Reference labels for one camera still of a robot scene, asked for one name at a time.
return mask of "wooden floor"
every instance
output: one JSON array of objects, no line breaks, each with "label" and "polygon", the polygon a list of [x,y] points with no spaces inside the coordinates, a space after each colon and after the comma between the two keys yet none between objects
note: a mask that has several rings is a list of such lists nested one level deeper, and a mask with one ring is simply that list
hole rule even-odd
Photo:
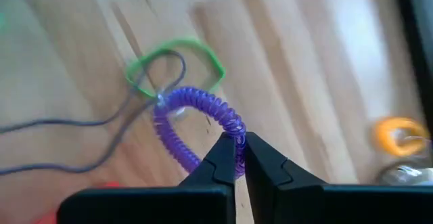
[{"label": "wooden floor", "polygon": [[[371,140],[385,116],[422,121],[395,0],[0,0],[0,125],[39,117],[106,118],[127,94],[125,66],[157,44],[199,37],[227,69],[216,94],[249,131],[332,183],[368,183],[390,159]],[[184,85],[214,74],[186,54]],[[158,62],[146,86],[175,78]],[[129,109],[136,108],[136,99]],[[38,127],[0,136],[0,167],[83,165],[125,116],[104,127]],[[175,123],[204,156],[220,126],[188,110]],[[146,112],[100,168],[73,175],[0,177],[0,223],[30,223],[79,189],[106,181],[170,186],[186,176],[158,141]],[[252,223],[244,179],[238,223]]]}]

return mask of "orange ring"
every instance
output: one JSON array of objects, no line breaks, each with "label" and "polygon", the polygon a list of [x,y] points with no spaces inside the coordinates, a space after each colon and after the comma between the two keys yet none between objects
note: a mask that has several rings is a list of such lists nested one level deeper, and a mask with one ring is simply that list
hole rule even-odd
[{"label": "orange ring", "polygon": [[404,145],[398,145],[392,133],[397,129],[409,130],[412,136],[428,139],[428,132],[418,123],[409,118],[388,118],[375,126],[375,138],[381,147],[394,156],[410,156],[426,147],[423,139],[415,139]]}]

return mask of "green rubber band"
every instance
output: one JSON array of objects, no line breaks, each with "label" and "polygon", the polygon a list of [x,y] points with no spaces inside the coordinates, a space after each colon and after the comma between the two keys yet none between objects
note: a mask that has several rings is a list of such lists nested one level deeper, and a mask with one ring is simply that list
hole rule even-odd
[{"label": "green rubber band", "polygon": [[[225,69],[221,65],[219,59],[217,58],[217,55],[215,55],[215,52],[209,46],[207,46],[206,44],[204,44],[203,42],[195,38],[180,38],[180,39],[174,39],[172,41],[165,42],[160,46],[158,46],[155,50],[151,51],[149,54],[139,58],[137,61],[128,65],[125,74],[128,82],[135,86],[136,84],[133,79],[134,74],[139,72],[139,70],[141,70],[141,68],[143,68],[144,66],[147,66],[154,59],[155,56],[160,55],[161,53],[164,52],[164,50],[174,49],[176,47],[186,47],[197,51],[203,51],[209,57],[210,63],[216,68],[216,71],[219,73],[219,78],[213,85],[210,86],[210,88],[205,88],[205,89],[209,90],[210,92],[214,91],[218,87],[220,82],[224,79]],[[137,88],[140,92],[144,93],[146,96],[150,98],[156,97],[156,94],[151,91],[142,89],[141,87],[138,86]]]}]

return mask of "gray wire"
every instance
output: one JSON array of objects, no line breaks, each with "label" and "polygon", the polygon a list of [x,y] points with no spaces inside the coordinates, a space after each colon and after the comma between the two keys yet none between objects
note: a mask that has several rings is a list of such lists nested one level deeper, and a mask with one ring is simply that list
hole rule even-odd
[{"label": "gray wire", "polygon": [[[181,63],[182,63],[182,71],[179,75],[179,77],[172,82],[167,88],[166,91],[170,91],[171,89],[174,89],[181,80],[185,77],[186,73],[186,63],[183,56],[176,51],[172,50],[165,50],[162,53],[159,53],[156,55],[153,60],[156,58],[162,56],[162,55],[175,55],[177,56]],[[9,133],[12,131],[16,131],[19,129],[25,129],[28,127],[34,127],[37,125],[72,125],[72,126],[78,126],[78,127],[92,127],[97,125],[104,125],[106,123],[109,123],[113,121],[115,118],[117,118],[121,112],[126,108],[129,101],[131,100],[132,96],[137,91],[137,86],[140,84],[142,79],[145,76],[145,69],[143,68],[143,72],[139,75],[139,78],[137,79],[137,82],[133,85],[133,88],[130,90],[127,98],[124,100],[124,102],[120,105],[117,112],[115,112],[111,117],[100,120],[100,121],[94,121],[94,122],[81,122],[81,121],[75,121],[75,120],[68,120],[68,119],[38,119],[38,120],[32,120],[30,122],[21,123],[18,125],[12,125],[8,127],[0,127],[0,132],[2,133]],[[8,168],[0,169],[0,175],[8,175],[11,173],[19,173],[22,171],[31,171],[31,170],[38,170],[38,169],[49,169],[49,170],[56,170],[56,171],[63,171],[67,173],[86,173],[88,171],[92,171],[93,169],[96,169],[100,165],[102,165],[106,160],[108,160],[111,155],[113,155],[114,151],[116,150],[117,146],[120,142],[122,142],[123,135],[128,130],[128,128],[135,122],[135,120],[141,115],[141,113],[148,109],[151,105],[155,104],[158,101],[157,98],[151,99],[147,102],[145,102],[142,106],[140,106],[138,109],[136,109],[120,126],[118,132],[115,134],[115,136],[112,138],[109,146],[105,150],[105,152],[93,163],[88,164],[86,166],[68,166],[66,164],[58,164],[58,163],[36,163],[36,164],[23,164]]]}]

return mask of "red object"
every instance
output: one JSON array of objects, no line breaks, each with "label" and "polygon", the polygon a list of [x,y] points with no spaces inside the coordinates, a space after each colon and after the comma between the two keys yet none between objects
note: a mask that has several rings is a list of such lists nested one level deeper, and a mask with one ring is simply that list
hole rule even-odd
[{"label": "red object", "polygon": [[[117,182],[108,182],[108,183],[103,184],[103,185],[98,186],[98,187],[100,187],[100,188],[103,188],[103,187],[120,187],[120,184],[118,184]],[[57,224],[56,215],[57,215],[57,210],[49,213],[48,215],[45,215],[44,217],[42,217],[41,219],[36,221],[35,224]]]}]

